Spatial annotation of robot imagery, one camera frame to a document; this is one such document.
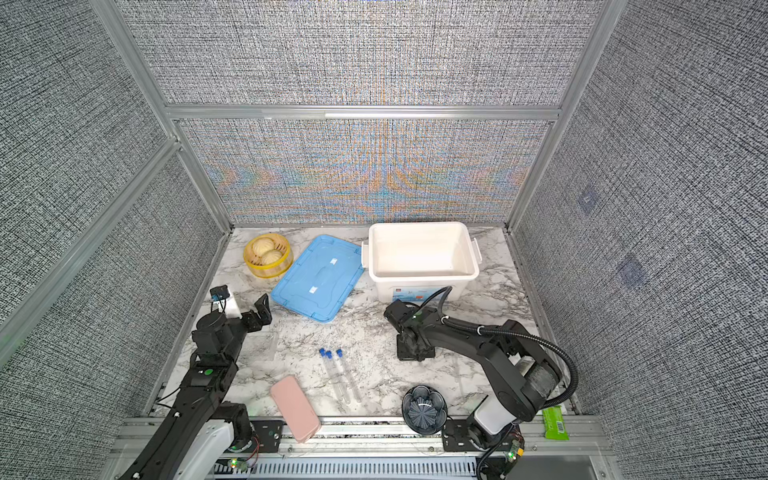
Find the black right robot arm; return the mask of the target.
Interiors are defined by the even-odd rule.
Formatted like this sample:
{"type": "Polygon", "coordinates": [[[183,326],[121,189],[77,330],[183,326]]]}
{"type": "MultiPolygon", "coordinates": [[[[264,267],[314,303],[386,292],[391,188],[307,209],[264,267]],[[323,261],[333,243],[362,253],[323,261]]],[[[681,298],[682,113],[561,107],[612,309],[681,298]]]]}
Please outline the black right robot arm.
{"type": "Polygon", "coordinates": [[[578,386],[574,361],[556,344],[517,321],[480,325],[446,315],[440,305],[396,300],[384,311],[395,328],[400,361],[432,359],[438,349],[482,368],[492,390],[466,421],[466,436],[487,450],[542,410],[570,399],[578,386]]]}

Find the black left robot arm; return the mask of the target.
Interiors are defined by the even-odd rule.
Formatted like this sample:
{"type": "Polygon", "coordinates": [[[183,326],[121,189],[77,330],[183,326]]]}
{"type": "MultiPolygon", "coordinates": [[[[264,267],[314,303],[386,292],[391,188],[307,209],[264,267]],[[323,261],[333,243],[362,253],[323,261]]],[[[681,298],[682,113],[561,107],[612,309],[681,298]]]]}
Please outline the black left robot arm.
{"type": "Polygon", "coordinates": [[[246,336],[272,322],[269,296],[248,311],[229,313],[233,296],[221,287],[214,292],[214,306],[192,331],[194,359],[174,403],[124,479],[204,479],[225,451],[242,451],[253,440],[247,407],[225,397],[246,336]]]}

